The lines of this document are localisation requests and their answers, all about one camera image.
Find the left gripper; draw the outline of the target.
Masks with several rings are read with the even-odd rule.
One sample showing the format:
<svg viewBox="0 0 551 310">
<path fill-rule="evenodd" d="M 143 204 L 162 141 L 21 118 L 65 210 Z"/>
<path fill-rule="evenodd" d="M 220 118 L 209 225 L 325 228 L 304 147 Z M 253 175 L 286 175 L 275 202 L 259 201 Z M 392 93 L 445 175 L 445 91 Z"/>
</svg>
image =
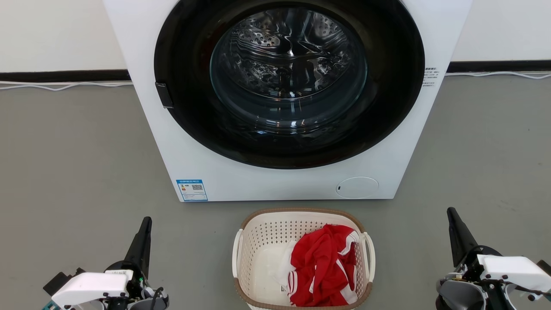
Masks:
<svg viewBox="0 0 551 310">
<path fill-rule="evenodd" d="M 101 310 L 129 310 L 145 300 L 149 277 L 153 220 L 145 217 L 134 236 L 125 259 L 102 273 L 77 269 L 74 275 L 59 273 L 51 279 L 51 300 L 62 310 L 75 310 L 82 304 L 99 302 Z"/>
</svg>

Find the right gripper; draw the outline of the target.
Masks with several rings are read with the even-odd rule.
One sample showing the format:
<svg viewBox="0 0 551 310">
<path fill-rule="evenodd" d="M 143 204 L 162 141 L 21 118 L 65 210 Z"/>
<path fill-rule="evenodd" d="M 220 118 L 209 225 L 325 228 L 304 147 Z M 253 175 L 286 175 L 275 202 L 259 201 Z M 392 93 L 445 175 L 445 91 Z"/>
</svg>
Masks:
<svg viewBox="0 0 551 310">
<path fill-rule="evenodd" d="M 511 293 L 550 300 L 550 266 L 524 256 L 500 256 L 479 246 L 456 208 L 447 208 L 452 251 L 453 303 L 510 303 Z"/>
</svg>

